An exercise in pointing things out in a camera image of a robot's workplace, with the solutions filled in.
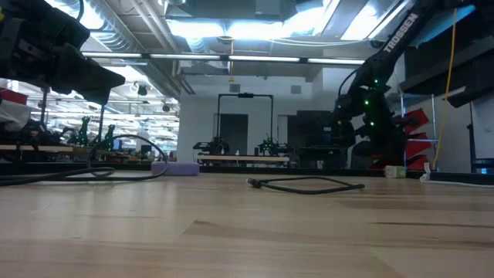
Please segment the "black angled beam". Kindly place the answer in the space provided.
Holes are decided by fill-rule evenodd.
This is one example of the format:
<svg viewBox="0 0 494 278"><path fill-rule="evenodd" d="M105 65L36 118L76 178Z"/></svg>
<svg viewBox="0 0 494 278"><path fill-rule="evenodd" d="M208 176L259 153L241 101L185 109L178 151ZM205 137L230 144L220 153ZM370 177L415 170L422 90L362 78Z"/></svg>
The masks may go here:
<svg viewBox="0 0 494 278"><path fill-rule="evenodd" d="M408 77L400 88L414 95L444 95L455 108L482 97L494 97L494 37L487 36Z"/></svg>

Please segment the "red box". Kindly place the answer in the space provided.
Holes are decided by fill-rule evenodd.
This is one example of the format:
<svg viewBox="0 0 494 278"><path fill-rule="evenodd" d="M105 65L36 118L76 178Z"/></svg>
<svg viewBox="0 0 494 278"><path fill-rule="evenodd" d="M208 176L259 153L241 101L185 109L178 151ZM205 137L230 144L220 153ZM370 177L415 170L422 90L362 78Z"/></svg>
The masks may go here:
<svg viewBox="0 0 494 278"><path fill-rule="evenodd" d="M0 87L0 98L21 105L26 105L28 99L28 97L25 94L18 93L2 87Z"/></svg>

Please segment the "green white charger adapter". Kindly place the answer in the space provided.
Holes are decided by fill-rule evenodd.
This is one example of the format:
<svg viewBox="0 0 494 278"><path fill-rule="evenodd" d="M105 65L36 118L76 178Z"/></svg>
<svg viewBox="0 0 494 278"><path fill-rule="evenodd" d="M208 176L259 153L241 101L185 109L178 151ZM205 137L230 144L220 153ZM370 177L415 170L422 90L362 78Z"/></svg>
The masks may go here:
<svg viewBox="0 0 494 278"><path fill-rule="evenodd" d="M387 165L384 168L385 178L406 178L407 168L404 166Z"/></svg>

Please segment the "wooden station table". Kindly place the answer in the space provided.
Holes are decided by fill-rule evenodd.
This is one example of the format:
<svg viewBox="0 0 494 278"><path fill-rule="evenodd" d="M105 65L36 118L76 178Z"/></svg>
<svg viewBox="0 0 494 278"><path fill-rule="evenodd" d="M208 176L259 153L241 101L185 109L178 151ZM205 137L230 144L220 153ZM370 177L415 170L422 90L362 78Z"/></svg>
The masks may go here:
<svg viewBox="0 0 494 278"><path fill-rule="evenodd" d="M230 155L198 155L197 160L215 161L263 161L263 162L289 162L288 157L269 156L230 156Z"/></svg>

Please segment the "white bag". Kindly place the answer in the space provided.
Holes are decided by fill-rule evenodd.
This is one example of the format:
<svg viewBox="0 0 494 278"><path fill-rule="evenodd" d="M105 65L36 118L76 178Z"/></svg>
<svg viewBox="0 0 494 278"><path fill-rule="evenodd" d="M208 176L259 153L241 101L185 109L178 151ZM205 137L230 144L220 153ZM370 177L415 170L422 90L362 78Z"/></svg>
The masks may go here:
<svg viewBox="0 0 494 278"><path fill-rule="evenodd" d="M0 126L7 131L20 131L30 119L31 109L9 100L0 103Z"/></svg>

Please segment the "purple round power hub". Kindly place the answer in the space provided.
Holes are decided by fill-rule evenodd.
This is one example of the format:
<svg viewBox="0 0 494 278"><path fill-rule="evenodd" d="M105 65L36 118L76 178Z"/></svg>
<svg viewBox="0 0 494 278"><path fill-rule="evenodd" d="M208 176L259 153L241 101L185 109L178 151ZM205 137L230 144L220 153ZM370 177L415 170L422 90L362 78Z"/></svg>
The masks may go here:
<svg viewBox="0 0 494 278"><path fill-rule="evenodd" d="M153 175L197 176L200 173L200 165L190 162L154 161L151 163L151 173Z"/></svg>

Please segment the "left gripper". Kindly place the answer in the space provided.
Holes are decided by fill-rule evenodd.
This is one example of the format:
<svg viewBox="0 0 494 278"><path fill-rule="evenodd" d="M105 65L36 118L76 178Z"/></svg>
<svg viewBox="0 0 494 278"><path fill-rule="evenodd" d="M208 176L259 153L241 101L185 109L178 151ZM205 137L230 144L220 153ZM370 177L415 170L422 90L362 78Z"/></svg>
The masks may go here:
<svg viewBox="0 0 494 278"><path fill-rule="evenodd" d="M44 0L0 0L0 78L60 93L75 90L106 105L125 78L82 55L89 36L78 19Z"/></svg>

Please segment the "long wooden workbench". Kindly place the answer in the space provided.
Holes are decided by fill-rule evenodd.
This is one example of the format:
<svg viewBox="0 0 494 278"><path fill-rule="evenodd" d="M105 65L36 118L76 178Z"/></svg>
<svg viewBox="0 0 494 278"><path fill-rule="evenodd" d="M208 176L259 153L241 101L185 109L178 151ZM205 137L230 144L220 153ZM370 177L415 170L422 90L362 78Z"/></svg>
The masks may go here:
<svg viewBox="0 0 494 278"><path fill-rule="evenodd" d="M89 147L66 147L66 146L38 146L33 147L30 145L8 145L0 144L0 151L44 151L44 152L60 152L60 153L74 153L74 154L89 154L91 149Z"/></svg>

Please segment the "black gantry frame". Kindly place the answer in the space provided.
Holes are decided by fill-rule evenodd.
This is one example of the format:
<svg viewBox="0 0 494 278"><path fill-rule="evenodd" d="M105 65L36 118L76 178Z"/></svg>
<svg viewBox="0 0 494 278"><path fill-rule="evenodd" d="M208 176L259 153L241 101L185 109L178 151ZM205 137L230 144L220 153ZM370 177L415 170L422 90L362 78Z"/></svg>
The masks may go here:
<svg viewBox="0 0 494 278"><path fill-rule="evenodd" d="M41 114L39 121L41 122L41 125L45 126L47 96L48 93L51 91L51 89L49 87L42 87L41 91L42 91L42 102L41 102ZM105 105L100 106L100 123L99 123L98 134L96 136L97 143L100 143L103 140L103 115L105 108L106 108Z"/></svg>
<svg viewBox="0 0 494 278"><path fill-rule="evenodd" d="M254 154L266 136L273 136L274 96L262 93L220 93L218 95L215 137L228 145L228 152Z"/></svg>

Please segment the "black equipment cabinet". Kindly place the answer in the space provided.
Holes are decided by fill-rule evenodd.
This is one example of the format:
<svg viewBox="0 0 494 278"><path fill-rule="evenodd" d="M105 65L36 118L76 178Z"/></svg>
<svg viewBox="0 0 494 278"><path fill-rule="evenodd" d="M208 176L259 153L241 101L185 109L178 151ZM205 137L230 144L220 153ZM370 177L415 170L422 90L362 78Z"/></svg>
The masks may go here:
<svg viewBox="0 0 494 278"><path fill-rule="evenodd" d="M340 151L331 143L330 115L323 110L298 110L288 117L290 158L298 168L334 168L337 164Z"/></svg>

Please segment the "red storage bin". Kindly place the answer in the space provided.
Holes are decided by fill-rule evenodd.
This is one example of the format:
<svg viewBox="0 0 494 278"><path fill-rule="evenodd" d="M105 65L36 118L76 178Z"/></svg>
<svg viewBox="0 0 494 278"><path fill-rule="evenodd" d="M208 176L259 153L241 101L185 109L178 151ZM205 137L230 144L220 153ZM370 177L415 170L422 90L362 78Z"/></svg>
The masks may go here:
<svg viewBox="0 0 494 278"><path fill-rule="evenodd" d="M432 143L426 133L409 134L405 148L406 158L413 158L430 147L432 147Z"/></svg>
<svg viewBox="0 0 494 278"><path fill-rule="evenodd" d="M412 171L423 171L425 169L425 164L428 162L428 157L425 154L418 154L407 160L406 167L408 170Z"/></svg>
<svg viewBox="0 0 494 278"><path fill-rule="evenodd" d="M421 108L406 113L404 115L404 119L407 123L407 125L404 127L404 131L406 134L411 134L419 127L422 127L429 123L428 116Z"/></svg>

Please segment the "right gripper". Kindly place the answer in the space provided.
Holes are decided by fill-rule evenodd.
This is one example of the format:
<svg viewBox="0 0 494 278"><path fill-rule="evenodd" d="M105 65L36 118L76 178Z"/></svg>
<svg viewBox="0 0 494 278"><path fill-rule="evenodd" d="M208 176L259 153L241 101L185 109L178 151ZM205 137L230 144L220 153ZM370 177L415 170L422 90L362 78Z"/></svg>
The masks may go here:
<svg viewBox="0 0 494 278"><path fill-rule="evenodd" d="M363 140L352 147L351 163L367 162L382 166L404 163L404 151L408 136L404 131L407 125L402 116L397 116L388 106L382 93L361 95L344 94L337 98L334 111L336 122L351 121L361 116L364 124L346 139L360 136Z"/></svg>

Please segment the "black table frame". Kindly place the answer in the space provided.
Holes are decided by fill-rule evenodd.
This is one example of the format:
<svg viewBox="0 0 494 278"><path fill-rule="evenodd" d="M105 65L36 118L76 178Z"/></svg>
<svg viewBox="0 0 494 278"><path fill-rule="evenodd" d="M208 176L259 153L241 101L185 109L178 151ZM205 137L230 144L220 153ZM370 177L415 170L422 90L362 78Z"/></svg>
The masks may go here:
<svg viewBox="0 0 494 278"><path fill-rule="evenodd" d="M85 167L86 165L82 162L36 162L26 164L0 163L0 175L48 174L52 172L79 170ZM111 167L117 169L118 171L143 171L148 173L151 172L151 166L149 164L96 163L94 167ZM363 169L320 170L312 168L239 168L201 166L200 172L256 175L384 177L384 170ZM494 174L483 175L470 173L432 172L431 179L436 181L452 181L467 184L494 186Z"/></svg>

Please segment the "metal shelf rack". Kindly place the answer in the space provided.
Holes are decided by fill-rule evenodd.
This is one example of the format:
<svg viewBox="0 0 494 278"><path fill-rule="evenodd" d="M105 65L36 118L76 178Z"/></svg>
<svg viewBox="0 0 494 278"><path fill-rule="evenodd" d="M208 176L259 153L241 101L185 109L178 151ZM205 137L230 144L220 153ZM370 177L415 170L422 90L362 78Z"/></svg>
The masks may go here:
<svg viewBox="0 0 494 278"><path fill-rule="evenodd" d="M433 160L433 156L437 151L437 147L438 147L438 126L437 126L437 116L435 109L435 97L433 95L428 96L428 95L411 95L405 93L400 94L400 112L403 118L406 113L413 110L417 110L419 108L421 108L426 113L429 119L429 123L422 127L419 127L416 131L412 132L411 134L426 133L428 135L428 138L432 143L432 147L430 147L426 151L421 152L420 154L425 154L428 157L429 162L431 162ZM405 167L407 160L408 158L406 158L404 151Z"/></svg>

